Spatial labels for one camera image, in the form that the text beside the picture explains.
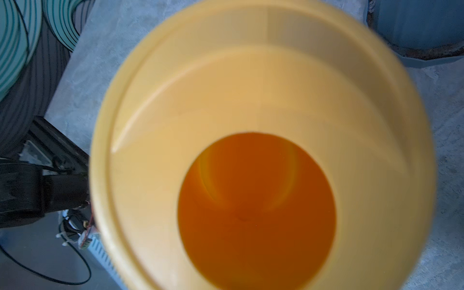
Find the yellow watering can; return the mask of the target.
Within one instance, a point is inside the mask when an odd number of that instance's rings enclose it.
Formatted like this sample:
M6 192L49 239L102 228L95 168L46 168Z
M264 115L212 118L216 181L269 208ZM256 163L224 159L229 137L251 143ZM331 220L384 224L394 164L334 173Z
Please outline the yellow watering can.
M130 290L398 290L436 162L407 71L320 1L202 1L106 93L93 212Z

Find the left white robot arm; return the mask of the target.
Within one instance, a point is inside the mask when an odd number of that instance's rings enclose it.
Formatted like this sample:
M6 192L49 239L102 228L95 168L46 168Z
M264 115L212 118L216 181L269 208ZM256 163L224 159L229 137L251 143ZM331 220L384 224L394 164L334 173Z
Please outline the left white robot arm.
M1 228L20 227L46 214L87 204L89 182L47 166L1 160Z

